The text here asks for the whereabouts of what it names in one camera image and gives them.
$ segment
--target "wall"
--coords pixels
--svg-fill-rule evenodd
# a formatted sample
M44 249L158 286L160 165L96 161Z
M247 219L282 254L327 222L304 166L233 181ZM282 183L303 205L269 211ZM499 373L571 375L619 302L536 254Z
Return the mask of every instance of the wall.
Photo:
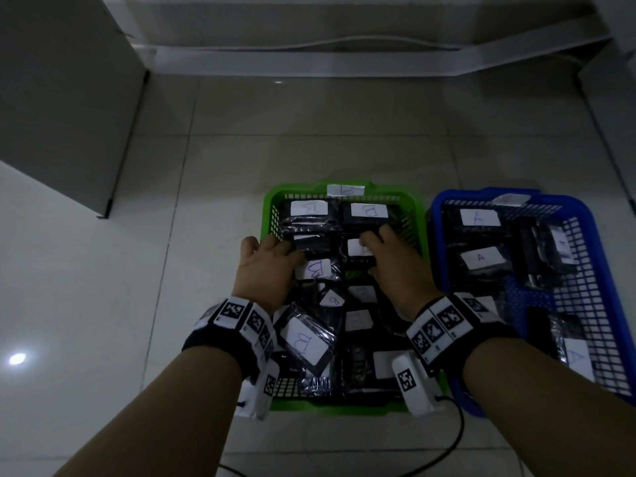
M179 46L287 44L368 33L471 44L592 11L587 0L104 1L132 43Z

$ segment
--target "wristband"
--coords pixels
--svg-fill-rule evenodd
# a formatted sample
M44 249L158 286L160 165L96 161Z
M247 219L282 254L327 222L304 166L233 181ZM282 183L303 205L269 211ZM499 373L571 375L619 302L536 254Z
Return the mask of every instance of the wristband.
M181 351L193 346L212 346L232 355L243 379L252 383L274 351L274 325L258 304L231 296L206 311L196 322Z
M442 369L460 380L464 364L477 346L490 338L519 338L514 328L466 292L427 304L406 335L428 376Z

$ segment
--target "finger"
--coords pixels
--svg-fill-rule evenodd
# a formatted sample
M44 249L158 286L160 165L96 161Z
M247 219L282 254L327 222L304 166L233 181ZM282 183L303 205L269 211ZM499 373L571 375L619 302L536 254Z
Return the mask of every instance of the finger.
M276 239L276 236L274 236L273 234L268 234L265 236L265 239L261 241L261 249L273 249L278 243L279 241L278 239Z
M276 245L276 247L274 248L274 252L276 254L282 254L284 256L290 253L291 248L291 242L283 241L282 243Z
M296 249L294 252L291 252L288 259L292 268L297 268L301 264L305 264L307 262L305 253L300 249Z
M393 229L391 229L391 226L389 226L388 224L383 224L382 226L380 226L380 230L378 232L382 240L386 243L399 241L399 236L395 234Z
M258 247L258 239L254 236L248 236L243 239L240 242L240 260L243 261L244 259L252 256L254 251L258 251Z
M375 279L376 281L378 281L378 268L376 268L376 267L374 266L374 267L372 267L372 268L369 268L369 271L368 271L368 272L369 272L369 274L370 274L371 276L373 276L373 279Z
M374 255L377 255L379 253L379 249L382 248L382 241L380 241L380 238L370 231L360 234L360 244L369 248Z

